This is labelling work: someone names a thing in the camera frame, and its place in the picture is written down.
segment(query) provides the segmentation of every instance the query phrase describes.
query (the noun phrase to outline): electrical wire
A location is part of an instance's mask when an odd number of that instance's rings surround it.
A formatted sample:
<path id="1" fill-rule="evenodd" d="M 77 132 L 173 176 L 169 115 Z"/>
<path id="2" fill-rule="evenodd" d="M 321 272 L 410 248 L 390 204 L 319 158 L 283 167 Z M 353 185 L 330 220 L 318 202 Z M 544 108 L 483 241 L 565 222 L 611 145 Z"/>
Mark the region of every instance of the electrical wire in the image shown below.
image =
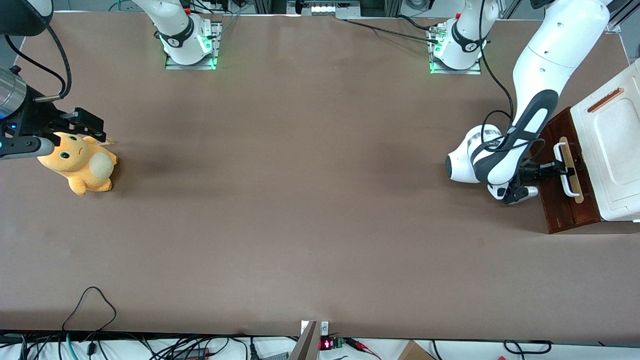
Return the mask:
<path id="1" fill-rule="evenodd" d="M 408 22 L 411 23 L 411 25 L 415 26 L 416 28 L 419 28 L 420 30 L 424 30 L 424 31 L 429 31 L 429 29 L 433 28 L 434 26 L 438 26 L 438 24 L 433 24 L 431 26 L 422 26 L 422 25 L 416 23 L 415 21 L 413 21 L 413 19 L 410 18 L 409 16 L 403 15 L 401 13 L 397 14 L 396 17 L 399 17 L 400 19 L 407 20 Z"/>
<path id="2" fill-rule="evenodd" d="M 485 0 L 482 0 L 482 3 L 480 5 L 480 21 L 478 22 L 478 37 L 480 41 L 482 41 L 482 18 L 484 13 L 484 2 Z M 486 67 L 487 72 L 489 73 L 489 75 L 491 75 L 491 78 L 495 81 L 495 83 L 498 84 L 498 86 L 502 89 L 505 95 L 507 95 L 507 99 L 509 100 L 509 121 L 512 122 L 513 121 L 513 98 L 511 97 L 509 90 L 507 90 L 507 88 L 504 87 L 504 85 L 500 82 L 500 80 L 498 80 L 498 78 L 495 77 L 495 75 L 493 74 L 493 71 L 489 67 L 489 64 L 486 62 L 486 56 L 484 55 L 484 47 L 482 43 L 480 43 L 480 53 L 482 55 L 484 67 Z"/>
<path id="3" fill-rule="evenodd" d="M 76 314 L 76 311 L 80 307 L 80 303 L 82 303 L 82 299 L 84 298 L 86 293 L 91 289 L 97 290 L 100 293 L 100 296 L 102 297 L 104 302 L 111 308 L 111 310 L 113 310 L 113 316 L 111 317 L 111 319 L 107 323 L 105 323 L 103 326 L 99 327 L 95 332 L 102 331 L 105 327 L 107 327 L 109 324 L 111 324 L 113 322 L 113 320 L 116 320 L 116 316 L 118 316 L 118 311 L 116 311 L 116 308 L 113 306 L 113 304 L 110 303 L 109 300 L 107 300 L 107 298 L 104 296 L 104 293 L 102 292 L 102 290 L 100 290 L 100 288 L 98 288 L 97 286 L 89 286 L 88 288 L 84 289 L 84 291 L 82 292 L 82 295 L 80 295 L 80 300 L 78 300 L 78 303 L 76 304 L 76 307 L 69 314 L 69 316 L 67 316 L 65 321 L 62 323 L 62 331 L 65 331 L 65 332 L 67 331 L 65 329 L 65 325 L 67 324 L 67 321 L 69 321 L 69 319 L 71 319 L 71 317 Z"/>
<path id="4" fill-rule="evenodd" d="M 245 11 L 246 8 L 241 8 L 237 13 L 236 16 L 234 16 L 233 19 L 231 19 L 231 21 L 227 24 L 227 26 L 225 26 L 222 31 L 220 31 L 220 35 L 224 34 L 225 31 L 229 28 L 229 26 L 231 26 L 235 21 L 237 21 L 238 17 L 240 16 L 240 13 Z"/>
<path id="5" fill-rule="evenodd" d="M 351 20 L 343 20 L 345 22 L 348 22 L 349 24 L 354 24 L 354 25 L 360 25 L 360 26 L 364 26 L 365 28 L 369 28 L 369 29 L 373 29 L 373 30 L 378 30 L 378 31 L 382 31 L 384 33 L 388 33 L 391 35 L 397 35 L 399 37 L 405 37 L 405 38 L 412 38 L 415 40 L 420 40 L 420 41 L 426 41 L 426 42 L 432 42 L 434 44 L 436 44 L 438 41 L 435 39 L 429 39 L 429 38 L 421 38 L 421 37 L 415 37 L 413 35 L 407 35 L 407 34 L 403 34 L 403 33 L 398 33 L 396 31 L 391 31 L 391 30 L 387 30 L 387 29 L 383 29 L 383 28 L 379 28 L 377 26 L 372 26 L 372 25 L 367 25 L 367 24 L 362 24 L 361 22 L 354 22 Z"/>
<path id="6" fill-rule="evenodd" d="M 504 340 L 502 342 L 502 346 L 504 347 L 504 350 L 507 350 L 508 352 L 510 352 L 513 355 L 520 355 L 522 357 L 522 360 L 526 360 L 524 355 L 544 355 L 548 352 L 551 351 L 551 341 L 544 341 L 544 344 L 547 345 L 547 348 L 544 350 L 540 350 L 540 351 L 523 351 L 522 347 L 520 346 L 520 344 L 518 344 L 517 341 L 515 340 Z M 518 350 L 511 350 L 508 346 L 508 344 L 514 344 L 516 346 L 516 348 Z"/>
<path id="7" fill-rule="evenodd" d="M 431 340 L 431 343 L 433 344 L 433 352 L 436 353 L 436 357 L 438 358 L 438 360 L 442 360 L 442 358 L 440 357 L 440 353 L 438 352 L 438 347 L 436 346 L 436 341 Z"/>
<path id="8" fill-rule="evenodd" d="M 373 352 L 373 351 L 371 351 L 371 350 L 369 350 L 369 349 L 365 349 L 365 350 L 364 350 L 364 352 L 365 352 L 366 354 L 370 354 L 370 355 L 373 355 L 373 356 L 377 357 L 377 358 L 378 358 L 378 360 L 382 360 L 382 358 L 381 358 L 378 354 L 376 354 L 375 352 Z"/>
<path id="9" fill-rule="evenodd" d="M 486 0 L 482 0 L 482 3 L 480 4 L 480 18 L 478 21 L 478 37 L 480 38 L 480 41 L 482 41 L 482 18 L 483 18 L 483 13 L 484 13 L 484 2 Z M 482 44 L 480 44 L 480 53 L 481 53 L 481 57 L 484 63 L 484 67 L 487 69 L 487 72 L 489 73 L 489 75 L 491 75 L 491 78 L 495 81 L 496 84 L 498 84 L 498 86 L 502 89 L 502 91 L 505 93 L 505 95 L 507 95 L 507 100 L 509 101 L 509 113 L 508 113 L 508 117 L 509 117 L 509 126 L 512 125 L 513 121 L 514 121 L 514 116 L 513 116 L 513 98 L 511 97 L 511 94 L 509 93 L 509 90 L 507 90 L 507 88 L 500 82 L 500 80 L 498 80 L 498 78 L 495 77 L 495 74 L 493 73 L 493 71 L 491 70 L 491 68 L 489 67 L 489 64 L 486 61 L 486 56 L 484 55 L 484 47 Z M 482 123 L 482 126 L 480 128 L 480 136 L 481 136 L 481 142 L 484 143 L 484 127 L 486 125 L 486 121 L 489 118 L 489 116 L 491 116 L 494 113 L 503 113 L 505 115 L 507 115 L 507 113 L 505 111 L 502 110 L 493 110 L 491 111 L 489 114 L 487 114 L 487 116 L 484 118 L 484 121 Z M 489 152 L 506 152 L 506 151 L 511 151 L 513 149 L 517 149 L 519 147 L 524 147 L 524 146 L 528 146 L 533 144 L 534 142 L 545 142 L 544 139 L 533 139 L 533 140 L 529 140 L 527 142 L 521 143 L 519 145 L 514 145 L 511 147 L 498 147 L 498 148 L 489 148 L 486 147 L 485 150 L 489 151 Z"/>
<path id="10" fill-rule="evenodd" d="M 242 340 L 238 340 L 238 339 L 235 339 L 235 338 L 229 338 L 229 339 L 231 339 L 231 340 L 233 340 L 233 341 L 236 341 L 236 342 L 238 342 L 238 343 L 240 343 L 240 344 L 244 345 L 244 349 L 246 350 L 246 352 L 244 353 L 244 360 L 249 360 L 249 347 L 248 347 L 248 346 L 246 346 L 246 344 L 244 343 L 244 341 L 242 341 Z"/>
<path id="11" fill-rule="evenodd" d="M 73 357 L 74 360 L 79 360 L 78 356 L 76 355 L 76 352 L 74 351 L 74 348 L 71 346 L 71 339 L 69 338 L 69 333 L 67 333 L 67 348 L 69 349 L 69 353 L 71 354 L 71 357 Z"/>
<path id="12" fill-rule="evenodd" d="M 56 32 L 53 31 L 53 28 L 49 25 L 49 22 L 47 22 L 42 17 L 42 15 L 38 12 L 38 10 L 36 10 L 28 0 L 22 0 L 22 3 L 25 6 L 27 6 L 27 8 L 34 15 L 36 15 L 38 20 L 40 20 L 40 22 L 47 28 L 47 31 L 51 35 L 51 38 L 53 38 L 53 41 L 56 43 L 56 47 L 58 47 L 58 51 L 60 52 L 60 56 L 62 57 L 62 62 L 65 64 L 65 71 L 67 73 L 67 85 L 65 86 L 64 91 L 62 91 L 62 92 L 60 92 L 58 94 L 57 98 L 64 99 L 65 96 L 67 96 L 69 94 L 69 92 L 71 91 L 71 67 L 69 66 L 69 59 L 67 58 L 67 54 L 65 53 L 65 50 L 62 47 L 62 44 L 60 43 L 60 39 L 56 35 Z"/>
<path id="13" fill-rule="evenodd" d="M 34 59 L 30 58 L 29 56 L 26 56 L 24 53 L 22 53 L 22 51 L 20 51 L 20 49 L 18 49 L 17 46 L 15 46 L 13 44 L 13 42 L 11 41 L 11 38 L 9 37 L 9 35 L 5 35 L 4 36 L 4 40 L 6 41 L 6 43 L 9 45 L 9 47 L 11 48 L 11 50 L 13 50 L 13 52 L 20 56 L 21 58 L 27 60 L 28 62 L 30 62 L 31 64 L 35 65 L 36 67 L 38 67 L 39 69 L 42 69 L 48 73 L 50 73 L 51 75 L 55 76 L 56 79 L 58 79 L 60 81 L 60 91 L 59 94 L 62 94 L 62 92 L 65 91 L 65 89 L 67 88 L 67 83 L 65 82 L 65 80 L 62 78 L 62 76 L 60 76 L 57 72 L 51 70 L 50 68 L 42 65 L 41 63 L 38 63 L 37 61 L 35 61 Z"/>
<path id="14" fill-rule="evenodd" d="M 97 343 L 98 343 L 98 348 L 100 349 L 100 353 L 102 354 L 102 357 L 104 358 L 104 360 L 109 360 L 109 358 L 107 357 L 107 354 L 104 353 L 104 349 L 102 348 L 102 343 L 100 342 L 100 339 L 98 339 Z"/>

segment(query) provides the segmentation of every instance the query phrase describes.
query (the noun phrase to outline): metal bracket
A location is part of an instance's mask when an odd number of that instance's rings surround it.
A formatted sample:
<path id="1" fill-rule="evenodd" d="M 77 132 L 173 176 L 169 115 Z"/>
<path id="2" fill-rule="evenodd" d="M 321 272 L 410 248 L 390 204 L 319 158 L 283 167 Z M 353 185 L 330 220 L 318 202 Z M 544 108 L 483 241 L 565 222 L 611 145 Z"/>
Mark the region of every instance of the metal bracket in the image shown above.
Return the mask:
<path id="1" fill-rule="evenodd" d="M 321 333 L 329 332 L 329 322 L 302 321 L 302 329 L 289 360 L 317 360 Z"/>
<path id="2" fill-rule="evenodd" d="M 222 35 L 222 22 L 211 22 L 211 28 L 206 27 L 203 37 L 198 38 L 200 45 L 211 49 L 202 60 L 191 65 L 180 65 L 166 55 L 164 68 L 166 70 L 216 70 L 218 66 L 218 53 L 220 51 L 220 35 Z"/>
<path id="3" fill-rule="evenodd" d="M 300 334 L 303 334 L 305 332 L 305 329 L 307 328 L 307 326 L 309 325 L 309 320 L 302 320 L 300 322 Z M 329 322 L 320 322 L 320 335 L 322 336 L 328 336 L 329 335 Z"/>
<path id="4" fill-rule="evenodd" d="M 604 29 L 605 34 L 620 34 L 621 30 L 620 30 L 620 25 L 615 25 L 612 26 L 610 24 L 607 24 L 607 27 Z"/>

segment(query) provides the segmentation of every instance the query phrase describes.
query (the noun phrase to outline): brown paper tabletop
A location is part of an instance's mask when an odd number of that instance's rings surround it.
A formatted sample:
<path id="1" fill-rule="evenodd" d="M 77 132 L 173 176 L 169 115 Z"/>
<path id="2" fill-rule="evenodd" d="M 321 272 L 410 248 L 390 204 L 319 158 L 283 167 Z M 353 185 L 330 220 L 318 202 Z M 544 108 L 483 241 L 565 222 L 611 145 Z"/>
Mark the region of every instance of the brown paper tabletop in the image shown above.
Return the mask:
<path id="1" fill-rule="evenodd" d="M 424 43 L 331 17 L 241 17 L 215 71 L 164 70 L 143 13 L 52 25 L 73 72 L 58 107 L 102 117 L 121 164 L 112 192 L 80 198 L 36 159 L 0 162 L 0 328 L 59 329 L 96 285 L 121 331 L 295 335 L 315 319 L 343 336 L 640 339 L 637 234 L 547 235 L 538 199 L 447 179 L 447 153 L 508 108 L 488 74 L 431 75 Z M 510 89 L 539 25 L 491 33 Z M 47 33 L 23 50 L 62 73 Z M 558 110 L 626 66 L 603 35 Z M 71 329 L 109 318 L 95 293 L 79 313 Z"/>

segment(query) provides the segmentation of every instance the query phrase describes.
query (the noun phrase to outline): plush toy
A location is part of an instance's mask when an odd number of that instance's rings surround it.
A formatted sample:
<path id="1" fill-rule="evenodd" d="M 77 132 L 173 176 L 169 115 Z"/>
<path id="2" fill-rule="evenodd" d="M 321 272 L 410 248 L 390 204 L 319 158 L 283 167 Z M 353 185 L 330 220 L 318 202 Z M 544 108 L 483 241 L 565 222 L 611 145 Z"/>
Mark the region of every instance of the plush toy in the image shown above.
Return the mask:
<path id="1" fill-rule="evenodd" d="M 87 190 L 108 192 L 112 189 L 109 176 L 118 158 L 96 145 L 98 140 L 87 136 L 56 133 L 60 137 L 60 146 L 53 153 L 39 156 L 38 160 L 49 169 L 69 180 L 74 193 L 84 196 Z"/>

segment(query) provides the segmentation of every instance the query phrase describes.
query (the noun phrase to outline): white container lid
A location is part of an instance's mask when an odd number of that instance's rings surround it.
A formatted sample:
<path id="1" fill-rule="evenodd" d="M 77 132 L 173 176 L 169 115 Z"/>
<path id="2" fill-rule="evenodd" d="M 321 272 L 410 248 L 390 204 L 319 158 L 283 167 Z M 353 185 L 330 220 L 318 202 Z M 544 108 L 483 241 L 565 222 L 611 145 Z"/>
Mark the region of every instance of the white container lid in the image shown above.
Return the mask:
<path id="1" fill-rule="evenodd" d="M 640 222 L 640 59 L 571 115 L 600 216 Z"/>

